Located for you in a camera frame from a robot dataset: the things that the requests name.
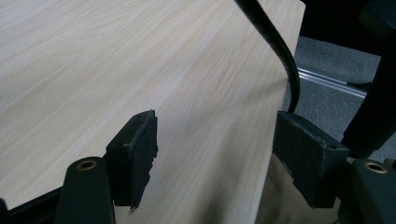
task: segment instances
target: brass ring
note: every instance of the brass ring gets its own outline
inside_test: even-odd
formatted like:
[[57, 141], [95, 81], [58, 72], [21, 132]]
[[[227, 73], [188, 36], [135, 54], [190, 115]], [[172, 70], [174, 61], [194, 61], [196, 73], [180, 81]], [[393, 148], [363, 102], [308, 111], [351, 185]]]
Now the brass ring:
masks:
[[378, 174], [381, 174], [381, 175], [384, 175], [384, 174], [386, 174], [388, 172], [387, 168], [385, 168], [384, 166], [379, 165], [377, 163], [374, 163], [374, 162], [368, 161], [368, 162], [364, 163], [364, 166], [367, 169], [369, 169], [369, 170], [371, 170], [373, 172], [376, 172]]
[[97, 161], [82, 161], [77, 165], [77, 169], [79, 171], [87, 171], [91, 170], [93, 167], [95, 167], [97, 164]]

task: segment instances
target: wooden desk surface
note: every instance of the wooden desk surface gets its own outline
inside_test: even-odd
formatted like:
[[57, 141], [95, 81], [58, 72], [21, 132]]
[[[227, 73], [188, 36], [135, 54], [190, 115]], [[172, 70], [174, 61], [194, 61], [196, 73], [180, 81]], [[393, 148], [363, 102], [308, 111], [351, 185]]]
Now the wooden desk surface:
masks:
[[[294, 51], [304, 4], [261, 3]], [[60, 187], [154, 109], [159, 155], [118, 223], [253, 223], [286, 84], [232, 0], [2, 2], [0, 197], [12, 208]]]

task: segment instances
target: black plastic part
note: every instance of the black plastic part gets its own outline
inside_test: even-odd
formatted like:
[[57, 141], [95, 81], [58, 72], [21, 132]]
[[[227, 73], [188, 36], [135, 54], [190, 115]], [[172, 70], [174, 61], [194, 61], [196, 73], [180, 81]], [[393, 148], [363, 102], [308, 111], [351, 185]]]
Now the black plastic part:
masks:
[[311, 207], [331, 208], [348, 149], [308, 120], [279, 111], [273, 152]]
[[9, 215], [6, 202], [0, 198], [0, 223], [10, 224], [11, 216]]
[[57, 188], [11, 209], [11, 223], [53, 223], [60, 195], [61, 188]]
[[396, 1], [378, 0], [361, 12], [362, 25], [384, 44], [370, 90], [344, 132], [350, 157], [368, 158], [396, 131]]
[[350, 173], [350, 183], [364, 223], [395, 223], [395, 170], [377, 161], [355, 160]]
[[341, 203], [337, 215], [340, 224], [364, 223], [359, 207], [347, 206], [345, 203]]
[[396, 44], [396, 1], [368, 3], [359, 15], [364, 28], [384, 45]]
[[54, 223], [115, 223], [104, 159], [88, 157], [67, 168]]
[[359, 23], [361, 10], [372, 0], [302, 0], [300, 36], [380, 55], [382, 44]]
[[157, 123], [153, 110], [133, 116], [106, 147], [104, 158], [111, 176], [116, 206], [139, 206], [157, 157]]
[[396, 131], [396, 47], [382, 55], [373, 84], [344, 132], [350, 157], [368, 158]]

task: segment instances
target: black chair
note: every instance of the black chair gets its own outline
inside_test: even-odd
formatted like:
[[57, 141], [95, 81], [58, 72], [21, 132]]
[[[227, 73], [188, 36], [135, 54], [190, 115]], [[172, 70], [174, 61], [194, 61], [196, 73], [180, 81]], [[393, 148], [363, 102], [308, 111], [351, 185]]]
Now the black chair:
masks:
[[373, 83], [344, 132], [351, 157], [368, 158], [396, 131], [396, 0], [303, 0], [301, 35], [381, 55]]

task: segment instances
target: gray fabric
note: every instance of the gray fabric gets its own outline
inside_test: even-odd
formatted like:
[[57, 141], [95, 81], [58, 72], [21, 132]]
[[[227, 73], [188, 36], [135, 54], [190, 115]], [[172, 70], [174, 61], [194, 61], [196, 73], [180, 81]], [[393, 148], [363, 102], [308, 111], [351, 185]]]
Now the gray fabric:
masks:
[[[299, 37], [295, 61], [297, 66], [323, 76], [349, 82], [373, 80], [380, 57], [343, 48], [306, 37]], [[286, 94], [287, 109], [290, 92]], [[361, 105], [362, 99], [319, 84], [301, 80], [301, 98], [296, 114], [310, 120], [324, 132], [341, 141], [344, 130]], [[396, 134], [370, 159], [383, 162], [396, 158]]]

